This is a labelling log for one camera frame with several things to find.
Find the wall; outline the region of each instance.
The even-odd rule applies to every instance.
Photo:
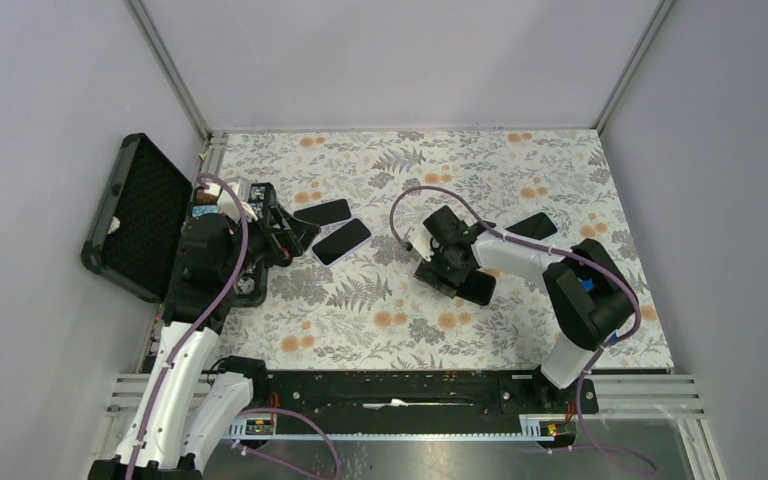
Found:
[[[123,2],[0,1],[0,478],[77,479],[151,306],[78,254],[119,142],[199,142]]]
[[[768,2],[679,2],[603,141],[728,478],[768,478]]]
[[[657,0],[147,0],[214,129],[589,127]]]

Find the black case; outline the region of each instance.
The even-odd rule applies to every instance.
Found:
[[[81,262],[140,299],[161,302],[192,198],[190,181],[146,134],[128,135],[81,249]],[[114,216],[120,227],[108,235]]]

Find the smartphone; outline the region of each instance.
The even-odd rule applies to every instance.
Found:
[[[293,216],[299,220],[325,227],[349,220],[352,218],[352,211],[349,210],[349,202],[343,198],[296,210]]]
[[[534,214],[525,220],[515,223],[505,230],[519,235],[521,237],[533,238],[535,240],[545,240],[558,233],[558,227],[552,223],[543,212]]]
[[[371,238],[372,232],[363,222],[355,218],[320,240],[311,248],[311,251],[320,263],[330,267],[362,247]]]

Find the floral tablecloth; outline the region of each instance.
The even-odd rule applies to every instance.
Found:
[[[271,269],[266,303],[232,311],[215,358],[263,358],[272,369],[539,364],[560,329],[536,284],[489,271],[496,292],[479,307],[413,278],[419,257],[398,248],[387,215],[401,191],[427,184],[459,193],[500,225],[546,212],[560,229],[558,246],[582,237],[602,242],[638,293],[644,322],[597,367],[672,366],[595,131],[239,133],[229,137],[220,173],[273,183],[291,211],[346,198],[375,237],[330,269],[309,253]],[[472,223],[450,199],[422,192],[402,202],[398,230],[443,203]]]

